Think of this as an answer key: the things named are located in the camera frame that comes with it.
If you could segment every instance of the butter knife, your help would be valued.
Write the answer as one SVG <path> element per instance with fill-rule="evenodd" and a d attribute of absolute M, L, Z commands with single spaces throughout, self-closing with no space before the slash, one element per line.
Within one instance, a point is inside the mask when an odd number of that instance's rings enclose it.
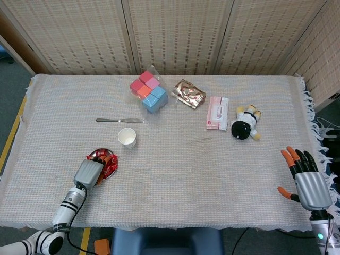
<path fill-rule="evenodd" d="M 120 120 L 111 120 L 109 118 L 98 118 L 96 122 L 127 122 L 127 123 L 143 123 L 140 118 L 122 118 Z"/>

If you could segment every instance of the paper cup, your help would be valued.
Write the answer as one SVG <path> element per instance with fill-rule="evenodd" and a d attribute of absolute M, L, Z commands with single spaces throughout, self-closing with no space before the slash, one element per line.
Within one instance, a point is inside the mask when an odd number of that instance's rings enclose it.
<path fill-rule="evenodd" d="M 119 131 L 118 141 L 126 148 L 133 148 L 136 145 L 136 132 L 132 128 L 126 127 Z"/>

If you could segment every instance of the wet wipes package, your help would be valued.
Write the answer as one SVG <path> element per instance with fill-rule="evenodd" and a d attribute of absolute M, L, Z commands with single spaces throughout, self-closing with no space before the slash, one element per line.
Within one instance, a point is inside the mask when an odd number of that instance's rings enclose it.
<path fill-rule="evenodd" d="M 210 97 L 207 129 L 227 130 L 229 98 Z"/>

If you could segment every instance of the blue block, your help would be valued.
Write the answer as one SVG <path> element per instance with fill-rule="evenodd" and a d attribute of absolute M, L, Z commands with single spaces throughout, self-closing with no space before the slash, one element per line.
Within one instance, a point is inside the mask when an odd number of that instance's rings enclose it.
<path fill-rule="evenodd" d="M 159 98 L 159 102 L 161 104 L 161 107 L 166 105 L 168 103 L 168 95 L 167 93 L 163 94 L 161 98 Z"/>
<path fill-rule="evenodd" d="M 153 94 L 155 97 L 159 99 L 166 95 L 166 91 L 162 87 L 157 86 L 151 91 L 151 94 Z"/>
<path fill-rule="evenodd" d="M 158 111 L 159 109 L 159 99 L 155 97 L 152 94 L 149 94 L 144 100 L 143 100 L 144 107 L 150 111 L 151 113 L 154 113 Z"/>

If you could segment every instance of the white tablecloth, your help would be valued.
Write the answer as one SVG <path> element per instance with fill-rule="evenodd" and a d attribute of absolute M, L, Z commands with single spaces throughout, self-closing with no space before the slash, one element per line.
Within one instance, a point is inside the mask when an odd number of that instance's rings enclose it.
<path fill-rule="evenodd" d="M 158 122 L 96 123 L 96 118 L 143 118 L 128 100 L 136 76 L 37 75 L 28 89 L 22 122 L 0 182 L 0 225 L 44 229 L 63 201 L 85 156 L 109 148 L 118 170 L 88 198 L 74 226 L 258 227 L 310 229 L 309 212 L 277 191 L 295 191 L 280 150 L 311 151 L 319 143 L 311 130 L 313 111 L 302 78 L 292 76 L 163 76 L 168 88 L 182 78 L 207 93 L 196 110 L 167 105 Z M 229 122 L 237 106 L 255 105 L 262 118 L 260 141 L 240 141 L 227 131 L 206 130 L 210 96 L 229 101 Z M 137 133 L 124 149 L 118 131 Z"/>

